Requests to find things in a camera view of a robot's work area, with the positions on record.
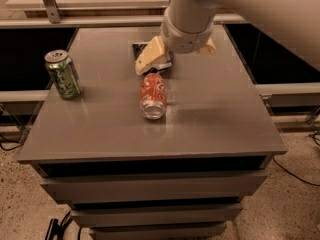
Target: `red soda can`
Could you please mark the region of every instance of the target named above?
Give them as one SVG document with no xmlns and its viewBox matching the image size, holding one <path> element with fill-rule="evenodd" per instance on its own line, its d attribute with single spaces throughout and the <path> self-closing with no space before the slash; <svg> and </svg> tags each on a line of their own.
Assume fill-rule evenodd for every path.
<svg viewBox="0 0 320 240">
<path fill-rule="evenodd" d="M 144 117 L 159 119 L 167 110 L 163 78 L 155 73 L 146 75 L 141 85 L 140 108 Z"/>
</svg>

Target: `power cord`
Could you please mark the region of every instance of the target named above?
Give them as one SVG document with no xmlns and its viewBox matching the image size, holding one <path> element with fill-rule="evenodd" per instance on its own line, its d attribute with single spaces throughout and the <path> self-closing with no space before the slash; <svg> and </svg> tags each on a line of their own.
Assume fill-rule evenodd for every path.
<svg viewBox="0 0 320 240">
<path fill-rule="evenodd" d="M 315 184 L 315 183 L 306 181 L 306 180 L 300 178 L 299 176 L 293 174 L 293 173 L 290 172 L 288 169 L 284 168 L 281 164 L 279 164 L 274 157 L 273 157 L 273 161 L 275 162 L 276 165 L 278 165 L 278 166 L 279 166 L 281 169 L 283 169 L 285 172 L 287 172 L 287 173 L 290 174 L 291 176 L 297 178 L 298 180 L 302 181 L 303 183 L 306 183 L 306 184 L 308 184 L 308 185 L 315 186 L 315 187 L 320 187 L 320 184 Z"/>
<path fill-rule="evenodd" d="M 72 222 L 71 211 L 69 211 L 62 219 L 60 225 L 57 219 L 51 219 L 47 230 L 45 240 L 53 240 L 57 236 L 57 240 L 63 240 L 64 232 Z"/>
<path fill-rule="evenodd" d="M 308 137 L 310 137 L 311 139 L 314 140 L 314 142 L 320 146 L 320 139 L 317 138 L 317 136 L 320 135 L 320 132 L 319 131 L 316 131 L 315 133 L 312 133 L 312 134 L 309 134 Z"/>
<path fill-rule="evenodd" d="M 2 145 L 3 141 L 1 141 L 1 142 L 0 142 L 0 148 L 1 148 L 2 150 L 4 150 L 4 151 L 11 151 L 11 150 L 14 150 L 14 149 L 16 149 L 16 148 L 19 148 L 19 147 L 21 147 L 21 146 L 23 145 L 23 144 L 20 144 L 19 141 L 9 140 L 9 139 L 5 138 L 1 133 L 0 133 L 0 137 L 1 137 L 2 140 L 4 140 L 5 142 L 19 144 L 19 145 L 13 147 L 13 148 L 5 148 L 5 147 Z"/>
<path fill-rule="evenodd" d="M 78 231 L 78 240 L 81 240 L 81 239 L 80 239 L 80 237 L 81 237 L 81 231 L 82 231 L 82 228 L 80 227 L 80 228 L 79 228 L 79 231 Z"/>
</svg>

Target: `green soda can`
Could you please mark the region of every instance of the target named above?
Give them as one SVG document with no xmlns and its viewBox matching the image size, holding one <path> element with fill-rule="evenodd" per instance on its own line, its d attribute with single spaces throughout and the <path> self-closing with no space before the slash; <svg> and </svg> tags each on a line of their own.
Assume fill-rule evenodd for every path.
<svg viewBox="0 0 320 240">
<path fill-rule="evenodd" d="M 63 99 L 72 99 L 81 94 L 81 86 L 72 58 L 64 50 L 54 50 L 44 57 L 58 93 Z"/>
</svg>

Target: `can lid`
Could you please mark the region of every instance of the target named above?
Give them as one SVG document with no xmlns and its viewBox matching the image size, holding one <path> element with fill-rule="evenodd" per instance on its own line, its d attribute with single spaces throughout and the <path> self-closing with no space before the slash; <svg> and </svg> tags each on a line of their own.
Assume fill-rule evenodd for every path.
<svg viewBox="0 0 320 240">
<path fill-rule="evenodd" d="M 63 61 L 65 58 L 68 57 L 68 53 L 64 50 L 54 50 L 51 52 L 48 52 L 44 59 L 46 62 L 55 63 Z"/>
<path fill-rule="evenodd" d="M 159 119 L 166 113 L 166 107 L 160 101 L 149 101 L 141 104 L 141 110 L 144 117 L 148 119 Z"/>
</svg>

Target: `cable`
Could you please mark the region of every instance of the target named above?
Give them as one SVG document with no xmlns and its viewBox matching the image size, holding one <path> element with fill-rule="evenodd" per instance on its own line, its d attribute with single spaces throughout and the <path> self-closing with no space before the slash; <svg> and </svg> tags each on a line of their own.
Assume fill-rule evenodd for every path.
<svg viewBox="0 0 320 240">
<path fill-rule="evenodd" d="M 65 223 L 65 220 L 67 219 L 67 217 L 70 216 L 70 214 L 71 214 L 71 210 L 68 211 L 66 215 L 64 215 L 64 217 L 63 217 L 63 219 L 62 219 L 62 221 L 60 223 L 60 226 L 62 226 Z"/>
<path fill-rule="evenodd" d="M 314 142 L 320 146 L 320 139 L 317 138 L 317 136 L 320 135 L 319 131 L 316 131 L 315 133 L 309 134 L 308 137 L 314 140 Z"/>
<path fill-rule="evenodd" d="M 19 141 L 9 140 L 9 139 L 5 138 L 1 133 L 0 133 L 0 137 L 1 137 L 4 141 L 6 141 L 6 142 L 19 144 Z M 13 148 L 5 148 L 5 147 L 2 145 L 2 142 L 0 142 L 0 148 L 1 148 L 3 151 L 11 151 L 11 150 L 14 150 L 14 149 L 16 149 L 16 148 L 21 147 L 22 145 L 23 145 L 23 144 L 17 145 L 17 146 L 15 146 L 15 147 L 13 147 Z"/>
<path fill-rule="evenodd" d="M 2 143 L 0 142 L 0 148 L 3 150 L 3 151 L 11 151 L 11 150 L 14 150 L 16 148 L 20 148 L 21 146 L 23 146 L 23 144 L 21 145 L 18 145 L 18 146 L 15 146 L 13 148 L 5 148 L 4 146 L 2 146 Z"/>
<path fill-rule="evenodd" d="M 82 228 L 80 227 L 80 228 L 79 228 L 79 231 L 78 231 L 78 240 L 81 240 L 81 239 L 80 239 L 81 231 L 82 231 Z"/>
<path fill-rule="evenodd" d="M 251 68 L 250 68 L 251 71 L 253 71 L 253 65 L 254 65 L 254 62 L 255 62 L 256 57 L 257 57 L 258 47 L 259 47 L 259 44 L 260 44 L 260 39 L 261 39 L 261 31 L 259 31 L 259 35 L 258 35 L 258 39 L 257 39 L 257 44 L 256 44 L 256 49 L 255 49 L 255 51 L 254 51 L 254 55 L 253 55 L 253 58 L 252 58 Z"/>
<path fill-rule="evenodd" d="M 315 183 L 308 182 L 308 181 L 300 178 L 299 176 L 293 174 L 292 172 L 290 172 L 289 170 L 287 170 L 286 168 L 284 168 L 282 165 L 280 165 L 280 164 L 276 161 L 276 159 L 275 159 L 274 157 L 273 157 L 273 161 L 274 161 L 275 164 L 278 165 L 281 169 L 283 169 L 285 172 L 289 173 L 291 176 L 297 178 L 298 180 L 300 180 L 300 181 L 302 181 L 302 182 L 304 182 L 304 183 L 306 183 L 306 184 L 315 186 L 315 187 L 320 187 L 320 184 L 315 184 Z"/>
</svg>

